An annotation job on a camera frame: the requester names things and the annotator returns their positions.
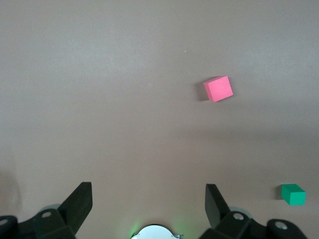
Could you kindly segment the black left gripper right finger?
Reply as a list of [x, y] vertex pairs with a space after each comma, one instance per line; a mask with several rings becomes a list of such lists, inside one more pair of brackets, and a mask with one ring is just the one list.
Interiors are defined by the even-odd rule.
[[215, 184], [205, 187], [205, 212], [210, 228], [202, 239], [307, 239], [289, 221], [271, 219], [264, 226], [243, 212], [231, 211]]

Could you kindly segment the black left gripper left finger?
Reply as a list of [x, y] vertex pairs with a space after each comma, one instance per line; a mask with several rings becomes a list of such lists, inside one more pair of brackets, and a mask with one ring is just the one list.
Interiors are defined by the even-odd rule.
[[27, 221], [0, 217], [2, 239], [74, 239], [93, 206], [92, 183], [82, 182], [56, 209], [45, 209]]

